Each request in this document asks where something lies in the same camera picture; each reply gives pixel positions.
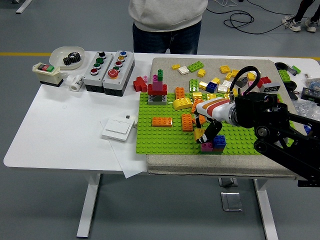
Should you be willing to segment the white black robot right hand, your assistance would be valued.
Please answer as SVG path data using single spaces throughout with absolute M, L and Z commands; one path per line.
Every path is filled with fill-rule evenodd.
M 203 135 L 196 140 L 198 144 L 212 141 L 222 129 L 222 122 L 225 121 L 232 126 L 239 126 L 237 120 L 235 102 L 229 99 L 217 97 L 198 103 L 194 111 L 197 128 L 201 128 L 200 115 L 210 122 Z

